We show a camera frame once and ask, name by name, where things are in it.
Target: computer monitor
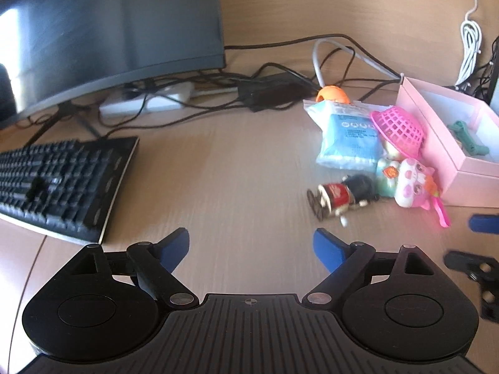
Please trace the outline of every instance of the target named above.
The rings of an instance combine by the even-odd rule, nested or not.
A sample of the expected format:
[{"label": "computer monitor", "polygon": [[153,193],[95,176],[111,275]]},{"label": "computer monitor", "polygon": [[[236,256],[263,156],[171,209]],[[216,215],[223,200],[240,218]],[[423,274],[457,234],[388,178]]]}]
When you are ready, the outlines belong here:
[{"label": "computer monitor", "polygon": [[219,0],[0,0],[0,128],[84,94],[225,65]]}]

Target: cat face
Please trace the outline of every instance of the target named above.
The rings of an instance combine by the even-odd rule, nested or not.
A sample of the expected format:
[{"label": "cat face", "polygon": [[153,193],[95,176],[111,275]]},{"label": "cat face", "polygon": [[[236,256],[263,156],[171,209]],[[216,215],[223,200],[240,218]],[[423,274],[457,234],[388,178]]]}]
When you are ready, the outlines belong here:
[{"label": "cat face", "polygon": [[403,208],[430,209],[430,198],[436,193],[434,168],[425,167],[415,159],[406,159],[400,165],[395,201]]}]

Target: black keyboard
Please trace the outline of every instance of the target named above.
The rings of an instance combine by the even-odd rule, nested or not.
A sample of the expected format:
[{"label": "black keyboard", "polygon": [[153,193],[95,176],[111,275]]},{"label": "black keyboard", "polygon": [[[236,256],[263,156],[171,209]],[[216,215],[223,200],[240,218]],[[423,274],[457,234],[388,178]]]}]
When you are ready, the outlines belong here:
[{"label": "black keyboard", "polygon": [[138,141],[61,141],[0,153],[0,218],[73,242],[101,243]]}]

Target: pink basket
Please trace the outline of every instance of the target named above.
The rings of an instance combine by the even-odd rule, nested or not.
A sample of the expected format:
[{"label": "pink basket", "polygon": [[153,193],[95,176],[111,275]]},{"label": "pink basket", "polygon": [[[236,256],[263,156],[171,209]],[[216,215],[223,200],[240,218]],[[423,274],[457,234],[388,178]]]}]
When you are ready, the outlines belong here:
[{"label": "pink basket", "polygon": [[381,135],[405,157],[419,159],[424,133],[421,124],[405,109],[373,111],[371,119]]}]

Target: open box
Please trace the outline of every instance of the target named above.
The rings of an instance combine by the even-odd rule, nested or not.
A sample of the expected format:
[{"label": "open box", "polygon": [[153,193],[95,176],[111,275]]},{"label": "open box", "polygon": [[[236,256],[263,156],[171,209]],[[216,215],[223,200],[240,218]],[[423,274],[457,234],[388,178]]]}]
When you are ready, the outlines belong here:
[{"label": "open box", "polygon": [[[425,132],[422,163],[434,167],[447,205],[499,208],[499,117],[483,101],[465,94],[405,78],[396,105],[410,112]],[[468,125],[486,156],[469,156],[447,129],[456,121]]]}]

